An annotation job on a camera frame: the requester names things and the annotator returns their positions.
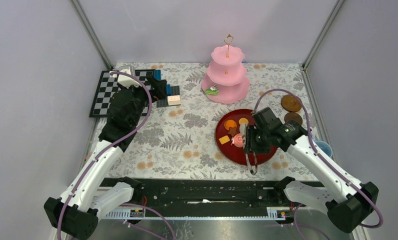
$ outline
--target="white wall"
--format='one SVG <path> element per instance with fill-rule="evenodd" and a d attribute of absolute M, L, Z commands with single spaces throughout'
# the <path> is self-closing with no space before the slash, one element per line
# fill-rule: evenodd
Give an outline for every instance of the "white wall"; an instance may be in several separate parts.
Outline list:
<path fill-rule="evenodd" d="M 227 34 L 250 63 L 302 63 L 336 0 L 81 0 L 113 64 L 209 62 Z"/>
<path fill-rule="evenodd" d="M 398 239 L 398 0 L 346 1 L 309 75 L 338 161 L 380 190 L 371 240 Z"/>
<path fill-rule="evenodd" d="M 45 240 L 76 176 L 104 65 L 68 0 L 0 1 L 0 240 Z"/>

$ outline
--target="gold handle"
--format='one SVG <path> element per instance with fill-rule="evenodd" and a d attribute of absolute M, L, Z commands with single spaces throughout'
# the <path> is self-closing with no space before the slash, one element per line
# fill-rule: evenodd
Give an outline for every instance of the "gold handle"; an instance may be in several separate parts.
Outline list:
<path fill-rule="evenodd" d="M 229 48 L 230 48 L 230 44 L 232 44 L 232 42 L 233 42 L 233 40 L 234 40 L 235 38 L 231 35 L 231 34 L 228 34 L 228 36 L 224 39 L 224 43 L 225 44 L 227 44 L 227 55 L 225 56 L 226 58 L 229 58 L 230 56 L 229 56 Z"/>

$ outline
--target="floral tablecloth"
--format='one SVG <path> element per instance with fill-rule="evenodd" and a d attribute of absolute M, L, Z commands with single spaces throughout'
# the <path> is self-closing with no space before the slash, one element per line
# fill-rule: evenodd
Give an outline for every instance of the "floral tablecloth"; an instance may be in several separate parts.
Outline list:
<path fill-rule="evenodd" d="M 181 105 L 156 108 L 154 103 L 148 121 L 107 177 L 281 180 L 291 176 L 301 181 L 317 181 L 299 161 L 280 149 L 269 161 L 259 165 L 258 173 L 252 176 L 246 166 L 230 161 L 219 151 L 214 137 L 222 116 L 236 109 L 253 109 L 260 95 L 275 88 L 286 89 L 301 98 L 310 113 L 312 132 L 318 135 L 298 64 L 245 63 L 250 79 L 249 93 L 233 104 L 213 102 L 203 93 L 201 82 L 208 63 L 118 63 L 115 69 L 127 64 L 135 69 L 161 69 L 162 79 L 172 86 L 180 86 Z M 283 92 L 268 94 L 258 109 L 270 107 L 284 122 L 287 111 L 280 104 L 284 95 Z M 303 109 L 298 113 L 306 127 Z M 92 148 L 105 124 L 106 118 L 101 118 L 91 141 Z"/>

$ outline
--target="white block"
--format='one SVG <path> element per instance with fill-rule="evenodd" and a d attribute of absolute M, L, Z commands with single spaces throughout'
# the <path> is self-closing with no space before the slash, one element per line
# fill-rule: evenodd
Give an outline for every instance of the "white block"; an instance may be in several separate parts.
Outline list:
<path fill-rule="evenodd" d="M 121 69 L 120 72 L 126 73 L 126 74 L 130 74 L 130 75 L 135 75 L 134 70 L 131 71 L 128 68 L 125 69 Z M 131 77 L 128 76 L 124 76 L 124 75 L 118 75 L 118 83 L 123 85 L 124 87 L 128 88 L 130 86 L 135 86 L 135 87 L 139 87 L 140 83 L 138 83 L 136 80 L 132 79 Z"/>
<path fill-rule="evenodd" d="M 168 96 L 168 105 L 169 106 L 174 106 L 174 105 L 181 105 L 182 101 L 180 99 L 180 95 L 175 95 L 175 96 Z"/>

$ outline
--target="orange toy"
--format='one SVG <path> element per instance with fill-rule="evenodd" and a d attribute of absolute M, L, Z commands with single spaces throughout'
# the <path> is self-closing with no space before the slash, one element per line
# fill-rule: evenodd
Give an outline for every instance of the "orange toy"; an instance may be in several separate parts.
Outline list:
<path fill-rule="evenodd" d="M 228 131 L 230 128 L 237 128 L 237 123 L 234 120 L 227 120 L 224 122 L 224 128 Z"/>

